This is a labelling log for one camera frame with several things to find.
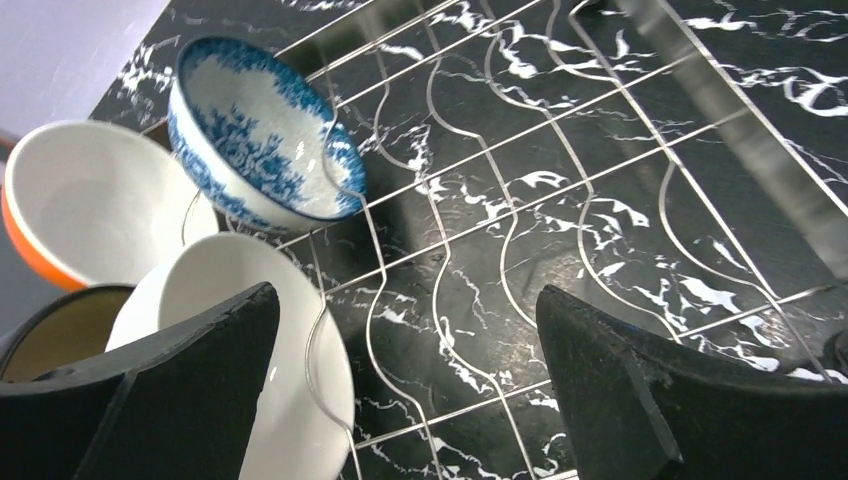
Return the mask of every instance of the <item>white plate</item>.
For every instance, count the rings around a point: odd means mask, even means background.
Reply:
[[[305,349],[321,298],[306,276],[268,244],[219,233],[154,269],[118,314],[108,350],[191,318],[260,282],[280,298],[280,326],[257,403],[240,480],[334,480],[347,458],[345,431],[313,401]],[[347,352],[329,310],[311,357],[325,404],[353,426]]]

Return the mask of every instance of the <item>orange bowl exterior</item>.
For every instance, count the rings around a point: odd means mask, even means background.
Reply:
[[[27,265],[42,278],[57,287],[73,292],[85,288],[79,280],[71,277],[67,273],[60,270],[57,266],[50,263],[39,251],[30,243],[24,233],[18,227],[12,211],[9,209],[9,200],[6,198],[6,189],[0,189],[0,202],[3,209],[3,224],[6,227],[6,233],[15,246],[15,250],[24,259]]]

